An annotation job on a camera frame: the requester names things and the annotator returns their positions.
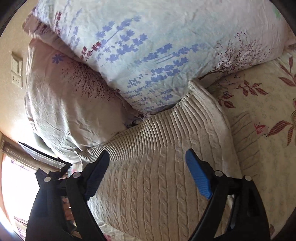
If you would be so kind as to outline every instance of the pink pillowcase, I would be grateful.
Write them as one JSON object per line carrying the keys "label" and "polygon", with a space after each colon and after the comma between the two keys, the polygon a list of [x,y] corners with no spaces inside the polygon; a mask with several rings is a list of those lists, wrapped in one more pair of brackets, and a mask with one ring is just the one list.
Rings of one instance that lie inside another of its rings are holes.
{"label": "pink pillowcase", "polygon": [[108,141],[139,113],[101,75],[38,39],[29,45],[25,106],[37,134],[60,158]]}

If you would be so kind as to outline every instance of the tree branch print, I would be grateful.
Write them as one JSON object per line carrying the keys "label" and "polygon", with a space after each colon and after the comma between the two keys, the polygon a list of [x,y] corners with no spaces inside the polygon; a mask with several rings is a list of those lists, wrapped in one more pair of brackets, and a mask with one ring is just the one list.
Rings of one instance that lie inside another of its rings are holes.
{"label": "tree branch print", "polygon": [[[245,41],[242,40],[242,35],[246,34],[238,32],[237,36],[235,36],[235,38],[240,42],[239,48],[237,49],[236,44],[229,40],[226,51],[217,53],[217,55],[220,56],[220,60],[215,66],[215,69],[206,73],[202,77],[199,77],[200,80],[213,73],[227,75],[238,72],[262,63],[263,60],[266,59],[270,49],[263,48],[257,40],[252,40],[248,43],[247,39]],[[217,44],[218,46],[216,48],[223,48],[220,43]]]}
{"label": "tree branch print", "polygon": [[68,64],[69,67],[64,69],[62,74],[69,77],[69,81],[76,86],[76,91],[80,90],[82,95],[105,100],[110,100],[115,95],[100,73],[93,71],[84,63],[71,61]]}

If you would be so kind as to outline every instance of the fabric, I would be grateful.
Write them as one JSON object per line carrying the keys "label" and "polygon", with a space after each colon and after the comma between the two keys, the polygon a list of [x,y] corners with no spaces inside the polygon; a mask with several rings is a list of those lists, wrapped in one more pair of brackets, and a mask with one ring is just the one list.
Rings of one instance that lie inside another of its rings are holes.
{"label": "fabric", "polygon": [[85,64],[37,39],[31,41],[28,56],[27,115],[61,159],[79,162],[74,149],[108,141],[141,117]]}
{"label": "fabric", "polygon": [[[208,88],[232,119],[249,113],[254,127],[233,133],[243,175],[250,175],[263,200],[271,234],[296,206],[296,46],[280,58],[222,78]],[[243,128],[250,121],[238,126]]]}
{"label": "fabric", "polygon": [[[228,120],[202,87],[172,109],[79,155],[94,162],[102,150],[110,165],[89,206],[104,223],[141,240],[187,241],[207,206],[185,164],[193,148],[214,170],[241,178]],[[224,231],[229,207],[217,231]]]}
{"label": "fabric", "polygon": [[269,0],[40,0],[24,30],[71,49],[147,113],[178,102],[193,78],[207,87],[279,57],[289,32]]}
{"label": "fabric", "polygon": [[105,234],[107,241],[141,241],[140,239],[132,237],[129,234],[123,233],[118,229],[105,224],[104,222],[100,221],[95,215],[96,213],[93,213],[94,219],[97,222],[100,230]]}

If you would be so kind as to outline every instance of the curtain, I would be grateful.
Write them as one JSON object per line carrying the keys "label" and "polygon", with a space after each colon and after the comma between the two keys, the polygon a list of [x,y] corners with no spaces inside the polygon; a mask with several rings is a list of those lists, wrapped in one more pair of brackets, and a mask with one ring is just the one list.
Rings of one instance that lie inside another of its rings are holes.
{"label": "curtain", "polygon": [[15,222],[17,225],[17,231],[18,231],[19,236],[21,237],[22,240],[25,241],[28,222],[26,220],[23,220],[23,219],[17,218],[17,217],[15,217]]}
{"label": "curtain", "polygon": [[0,148],[2,149],[3,153],[11,159],[18,161],[22,165],[32,168],[36,171],[38,168],[42,169],[46,173],[49,173],[49,171],[59,171],[57,167],[50,166],[49,164],[34,159],[28,153],[26,153],[25,150],[21,149],[21,147],[16,147],[5,140],[2,140]]}

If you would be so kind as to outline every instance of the blue clamp pad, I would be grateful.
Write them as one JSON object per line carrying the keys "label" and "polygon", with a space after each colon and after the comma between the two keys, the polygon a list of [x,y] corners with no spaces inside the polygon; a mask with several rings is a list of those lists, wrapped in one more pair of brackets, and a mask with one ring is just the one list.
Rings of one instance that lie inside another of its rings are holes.
{"label": "blue clamp pad", "polygon": [[200,194],[209,200],[212,197],[213,192],[211,191],[210,180],[198,163],[199,158],[193,152],[193,150],[189,149],[186,152],[185,159]]}

